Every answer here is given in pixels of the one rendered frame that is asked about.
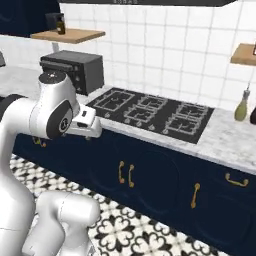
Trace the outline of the green oil bottle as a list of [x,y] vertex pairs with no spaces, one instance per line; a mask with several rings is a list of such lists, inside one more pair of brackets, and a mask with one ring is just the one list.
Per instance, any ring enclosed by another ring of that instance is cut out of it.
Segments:
[[234,113],[234,119],[236,121],[243,121],[247,115],[247,102],[250,95],[249,86],[244,90],[242,100],[238,104],[235,113]]

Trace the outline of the wooden wall shelf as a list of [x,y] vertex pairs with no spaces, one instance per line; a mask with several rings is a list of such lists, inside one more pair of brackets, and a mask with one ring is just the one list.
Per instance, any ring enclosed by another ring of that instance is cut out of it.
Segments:
[[256,66],[256,55],[254,55],[254,44],[240,43],[230,62],[233,64]]
[[56,31],[44,31],[40,33],[31,34],[32,39],[46,40],[52,42],[62,42],[78,44],[92,39],[96,39],[105,35],[104,31],[83,30],[67,28],[63,35]]

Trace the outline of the black box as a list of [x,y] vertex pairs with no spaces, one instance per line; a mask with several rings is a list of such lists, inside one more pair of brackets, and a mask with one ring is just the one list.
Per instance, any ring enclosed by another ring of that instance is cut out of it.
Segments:
[[55,30],[57,28],[57,22],[62,21],[64,18],[63,13],[47,13],[46,23],[49,30]]

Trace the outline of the black toaster oven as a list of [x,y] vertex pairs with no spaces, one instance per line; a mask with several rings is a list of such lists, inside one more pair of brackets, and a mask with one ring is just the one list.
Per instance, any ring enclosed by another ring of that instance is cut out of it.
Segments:
[[43,71],[59,70],[71,79],[76,92],[88,96],[104,85],[101,55],[62,50],[40,58]]

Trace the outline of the dark glass jar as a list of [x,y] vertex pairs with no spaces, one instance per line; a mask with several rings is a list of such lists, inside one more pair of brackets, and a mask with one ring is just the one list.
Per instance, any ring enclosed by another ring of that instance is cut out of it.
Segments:
[[65,34],[65,20],[63,13],[60,13],[56,16],[56,29],[59,35]]

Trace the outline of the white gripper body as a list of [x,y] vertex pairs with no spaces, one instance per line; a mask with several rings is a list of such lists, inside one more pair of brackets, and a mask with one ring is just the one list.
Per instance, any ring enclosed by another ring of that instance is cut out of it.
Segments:
[[91,126],[82,122],[73,121],[66,133],[84,137],[99,138],[102,134],[102,127],[99,118],[96,117]]

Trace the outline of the navy cupboard front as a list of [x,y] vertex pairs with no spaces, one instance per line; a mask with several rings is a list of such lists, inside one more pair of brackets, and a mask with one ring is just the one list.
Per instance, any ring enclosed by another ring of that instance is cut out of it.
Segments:
[[55,141],[40,138],[47,144],[45,148],[42,148],[33,143],[32,137],[31,135],[19,134],[16,137],[13,152],[26,160],[64,176],[67,173],[64,150]]

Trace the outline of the navy drawer front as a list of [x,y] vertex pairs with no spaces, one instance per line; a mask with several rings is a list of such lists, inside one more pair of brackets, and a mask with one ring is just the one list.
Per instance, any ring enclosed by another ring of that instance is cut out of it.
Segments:
[[[235,181],[242,182],[244,179],[248,179],[249,184],[246,187],[235,186],[226,181],[226,173],[230,173],[231,179]],[[218,164],[213,165],[210,174],[213,180],[228,192],[242,197],[256,198],[256,176]]]

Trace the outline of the black gas hob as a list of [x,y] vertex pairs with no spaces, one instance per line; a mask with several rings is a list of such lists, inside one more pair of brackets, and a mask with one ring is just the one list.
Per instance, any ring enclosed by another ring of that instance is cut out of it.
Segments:
[[182,102],[164,97],[143,94],[139,92],[111,88],[88,103],[96,110],[99,117],[118,123],[137,127],[160,135],[175,138],[181,141],[197,144],[205,127],[207,126],[213,108]]

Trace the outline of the navy cupboard door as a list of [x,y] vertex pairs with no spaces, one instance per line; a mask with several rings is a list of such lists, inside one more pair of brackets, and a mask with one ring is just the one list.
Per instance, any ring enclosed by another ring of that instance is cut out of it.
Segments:
[[159,146],[140,146],[129,160],[134,165],[129,187],[130,207],[152,219],[186,232],[191,157]]
[[231,256],[256,256],[256,211],[205,177],[195,180],[192,196],[196,183],[201,187],[191,215],[198,239]]
[[[121,204],[130,201],[128,187],[129,152],[125,135],[104,130],[99,138],[86,140],[81,136],[71,139],[72,151],[76,155],[79,170],[76,172],[80,184],[91,188]],[[124,161],[122,177],[118,179],[118,167]]]

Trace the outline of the navy wall cupboard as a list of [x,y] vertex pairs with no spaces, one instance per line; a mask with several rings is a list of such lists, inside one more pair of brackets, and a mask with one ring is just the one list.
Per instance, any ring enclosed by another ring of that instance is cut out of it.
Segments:
[[0,0],[0,34],[29,37],[46,31],[46,15],[59,12],[58,0]]

